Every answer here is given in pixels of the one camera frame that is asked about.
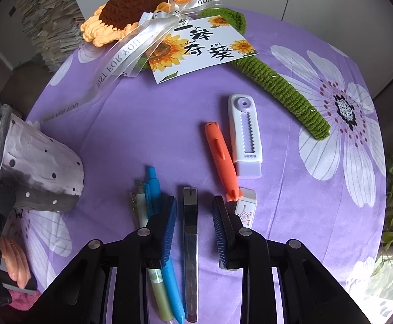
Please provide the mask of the person's left hand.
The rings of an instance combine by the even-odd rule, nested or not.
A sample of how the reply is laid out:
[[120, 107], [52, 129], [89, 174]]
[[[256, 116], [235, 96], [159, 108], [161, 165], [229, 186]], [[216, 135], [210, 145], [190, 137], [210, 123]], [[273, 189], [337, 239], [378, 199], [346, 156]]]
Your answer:
[[25, 289], [31, 278], [25, 252], [17, 242], [5, 236], [0, 237], [0, 251], [9, 277], [17, 283], [18, 288]]

